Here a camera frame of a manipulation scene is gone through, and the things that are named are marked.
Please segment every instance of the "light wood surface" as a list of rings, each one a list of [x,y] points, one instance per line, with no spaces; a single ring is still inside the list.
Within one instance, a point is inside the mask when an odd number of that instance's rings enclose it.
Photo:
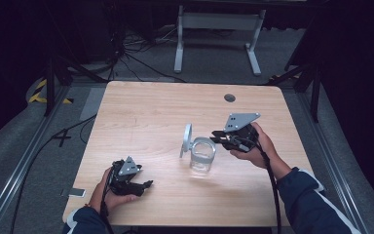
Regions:
[[[227,102],[226,94],[236,101]],[[142,171],[133,182],[154,180],[135,202],[110,212],[115,225],[276,226],[272,187],[265,170],[217,145],[211,170],[189,168],[179,158],[186,124],[195,137],[222,130],[230,113],[259,112],[257,120],[290,167],[312,170],[281,93],[276,87],[110,82],[75,179],[84,198],[69,198],[63,219],[88,203],[113,161],[131,156]],[[281,204],[283,225],[288,225]]]

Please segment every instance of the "sleeve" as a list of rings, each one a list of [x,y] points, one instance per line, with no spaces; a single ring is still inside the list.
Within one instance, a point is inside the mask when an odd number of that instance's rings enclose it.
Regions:
[[[105,225],[93,208],[84,207],[73,211],[63,226],[62,234],[74,233],[105,234]]]
[[[321,194],[323,185],[309,172],[293,168],[278,181],[278,190],[296,233],[359,233]]]

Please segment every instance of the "hand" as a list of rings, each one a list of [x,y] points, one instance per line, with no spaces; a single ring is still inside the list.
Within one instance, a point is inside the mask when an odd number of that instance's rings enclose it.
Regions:
[[[282,177],[286,176],[291,172],[291,169],[278,155],[278,152],[276,151],[272,140],[263,132],[262,128],[257,123],[253,122],[251,123],[251,125],[259,134],[260,145],[270,159],[270,165],[272,167],[275,178],[281,179]],[[230,153],[236,156],[238,159],[250,161],[256,167],[266,169],[265,161],[260,153],[260,150],[256,147],[252,148],[247,153],[243,153],[237,150],[231,150]]]
[[[105,182],[108,179],[108,174],[110,173],[111,168],[105,170],[102,180],[99,184],[96,185],[95,190],[93,191],[93,196],[89,202],[90,206],[94,208],[98,213],[100,211],[102,194],[104,192]],[[105,195],[105,204],[107,205],[108,211],[114,210],[116,207],[125,204],[127,202],[134,201],[137,198],[135,195],[126,195],[118,196],[115,195],[111,190]]]
[[[273,145],[269,136],[267,136],[263,132],[262,128],[256,122],[251,123],[251,125],[253,126],[253,128],[256,129],[257,133],[259,134],[260,145],[262,146],[262,149],[266,152],[266,154],[269,156],[269,158],[272,159],[279,157],[278,153],[276,152],[275,146]],[[240,152],[238,150],[231,150],[230,153],[236,156],[238,159],[250,161],[256,167],[266,169],[266,165],[260,153],[260,150],[256,147],[252,148],[247,153]]]

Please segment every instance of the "table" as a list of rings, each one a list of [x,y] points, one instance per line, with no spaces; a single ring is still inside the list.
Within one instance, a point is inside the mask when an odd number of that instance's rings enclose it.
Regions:
[[[236,97],[234,102],[224,99]],[[257,122],[291,167],[312,170],[281,93],[276,87],[110,82],[98,110],[63,219],[88,203],[113,161],[131,156],[142,171],[132,180],[153,185],[133,203],[110,213],[113,225],[276,226],[272,187],[265,170],[236,159],[221,145],[207,175],[179,158],[186,124],[192,139],[222,130],[232,112],[259,112]],[[280,201],[283,225],[288,225]]]

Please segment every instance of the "person's arm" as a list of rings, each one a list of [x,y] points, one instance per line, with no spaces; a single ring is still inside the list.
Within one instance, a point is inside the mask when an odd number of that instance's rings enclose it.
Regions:
[[[99,215],[102,201],[102,193],[104,191],[105,181],[111,169],[107,169],[99,184],[96,185],[93,191],[93,196],[90,202],[85,207],[73,211],[67,218],[62,233],[105,233],[105,225]],[[114,210],[116,207],[133,201],[137,198],[135,195],[117,196],[111,191],[105,195],[105,204],[108,211]]]
[[[308,172],[290,167],[278,155],[272,141],[262,128],[252,123],[259,134],[259,142],[270,158],[273,174],[278,181],[280,197],[287,219],[296,233],[359,233],[349,220],[319,192],[323,186]],[[266,168],[257,148],[247,153],[230,151],[239,159],[248,160],[259,168]]]

